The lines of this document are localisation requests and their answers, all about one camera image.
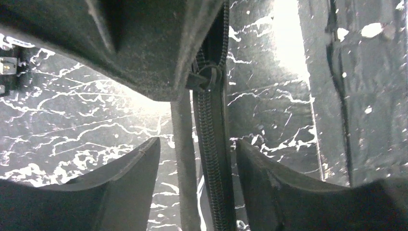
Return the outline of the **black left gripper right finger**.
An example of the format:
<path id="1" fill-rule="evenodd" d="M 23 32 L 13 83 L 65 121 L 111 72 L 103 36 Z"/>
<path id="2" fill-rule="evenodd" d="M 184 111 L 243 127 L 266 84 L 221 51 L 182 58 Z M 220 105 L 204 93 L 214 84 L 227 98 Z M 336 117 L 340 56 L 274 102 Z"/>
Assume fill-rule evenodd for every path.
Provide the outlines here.
<path id="1" fill-rule="evenodd" d="M 405 231 L 408 180 L 386 178 L 354 188 L 323 182 L 269 160 L 244 140 L 237 167 L 254 231 Z"/>

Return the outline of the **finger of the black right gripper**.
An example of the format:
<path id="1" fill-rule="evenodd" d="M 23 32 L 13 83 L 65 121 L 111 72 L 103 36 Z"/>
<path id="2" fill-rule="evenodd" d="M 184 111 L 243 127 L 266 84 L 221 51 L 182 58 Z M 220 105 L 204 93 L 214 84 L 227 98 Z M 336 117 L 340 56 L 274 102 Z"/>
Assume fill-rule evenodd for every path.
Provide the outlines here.
<path id="1" fill-rule="evenodd" d="M 155 101 L 210 89 L 225 37 L 222 0 L 3 0 L 0 31 Z"/>

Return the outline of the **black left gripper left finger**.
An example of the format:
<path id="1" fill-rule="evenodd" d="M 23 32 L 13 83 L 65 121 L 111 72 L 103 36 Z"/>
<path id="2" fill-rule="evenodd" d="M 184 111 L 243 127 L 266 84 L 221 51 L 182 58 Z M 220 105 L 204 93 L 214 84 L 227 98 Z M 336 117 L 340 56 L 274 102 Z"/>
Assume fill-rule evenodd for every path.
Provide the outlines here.
<path id="1" fill-rule="evenodd" d="M 3 231 L 144 231 L 160 159 L 150 138 L 128 154 L 65 184 L 0 182 Z"/>

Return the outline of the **black racket cover bag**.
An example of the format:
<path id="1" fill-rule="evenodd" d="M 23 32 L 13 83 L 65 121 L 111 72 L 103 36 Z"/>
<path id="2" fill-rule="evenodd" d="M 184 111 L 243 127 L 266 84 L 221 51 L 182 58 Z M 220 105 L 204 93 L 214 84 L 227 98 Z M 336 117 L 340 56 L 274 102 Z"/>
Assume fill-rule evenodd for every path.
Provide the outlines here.
<path id="1" fill-rule="evenodd" d="M 198 231 L 201 224 L 191 136 L 193 125 L 197 130 L 214 230 L 236 230 L 229 138 L 225 121 L 229 13 L 229 2 L 224 1 L 192 63 L 186 90 L 178 102 L 171 103 L 180 221 L 185 231 Z"/>

